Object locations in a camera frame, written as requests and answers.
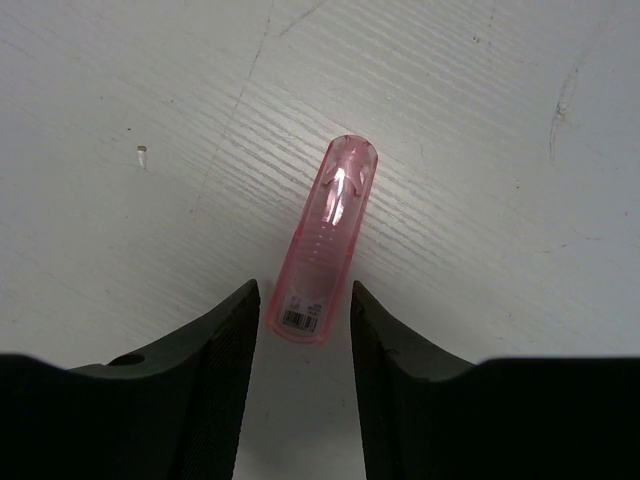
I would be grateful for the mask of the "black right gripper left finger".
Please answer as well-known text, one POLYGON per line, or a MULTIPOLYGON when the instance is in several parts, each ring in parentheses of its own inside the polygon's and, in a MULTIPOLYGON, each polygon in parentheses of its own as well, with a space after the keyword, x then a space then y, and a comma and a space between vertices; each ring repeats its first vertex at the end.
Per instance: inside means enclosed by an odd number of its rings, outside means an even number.
POLYGON ((260 294, 249 281, 208 313, 107 364, 1 358, 5 479, 229 479, 260 294))

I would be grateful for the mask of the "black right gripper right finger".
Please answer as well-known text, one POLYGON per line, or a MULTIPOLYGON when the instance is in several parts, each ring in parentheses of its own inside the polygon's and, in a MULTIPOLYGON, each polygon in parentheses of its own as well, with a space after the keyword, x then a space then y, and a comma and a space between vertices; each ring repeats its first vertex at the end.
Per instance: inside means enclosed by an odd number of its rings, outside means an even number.
POLYGON ((370 479, 635 479, 639 361, 472 364, 391 315, 361 283, 350 329, 370 479))

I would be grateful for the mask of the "pink correction tape case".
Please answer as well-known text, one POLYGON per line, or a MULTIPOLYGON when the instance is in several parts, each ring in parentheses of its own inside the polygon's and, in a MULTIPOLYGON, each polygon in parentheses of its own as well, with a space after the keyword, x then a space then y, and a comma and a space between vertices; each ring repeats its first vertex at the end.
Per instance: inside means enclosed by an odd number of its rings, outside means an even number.
POLYGON ((368 140, 333 139, 294 231, 265 314, 266 325, 301 344, 321 344, 343 295, 378 165, 368 140))

